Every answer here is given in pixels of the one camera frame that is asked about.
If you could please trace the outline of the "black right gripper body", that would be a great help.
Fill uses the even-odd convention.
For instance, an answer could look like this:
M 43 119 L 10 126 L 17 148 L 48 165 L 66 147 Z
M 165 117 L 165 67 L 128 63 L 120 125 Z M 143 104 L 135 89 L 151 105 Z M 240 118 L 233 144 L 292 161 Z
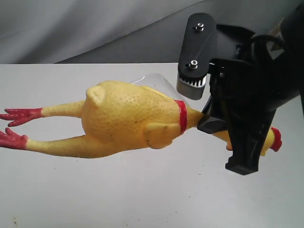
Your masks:
M 229 25 L 216 25 L 217 49 L 210 61 L 210 92 L 221 104 L 228 130 L 228 114 L 242 120 L 262 114 L 274 114 L 262 106 L 266 79 L 263 78 L 257 52 L 259 44 L 277 43 L 270 34 L 255 35 L 252 31 Z

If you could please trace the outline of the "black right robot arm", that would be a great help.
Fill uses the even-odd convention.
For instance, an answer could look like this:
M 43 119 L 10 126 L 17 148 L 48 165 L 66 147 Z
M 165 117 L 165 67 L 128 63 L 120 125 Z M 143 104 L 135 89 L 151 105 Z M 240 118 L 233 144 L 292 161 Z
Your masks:
M 260 156 L 282 145 L 276 110 L 304 95 L 304 5 L 239 46 L 235 59 L 213 59 L 210 93 L 198 129 L 227 142 L 227 170 L 257 172 Z

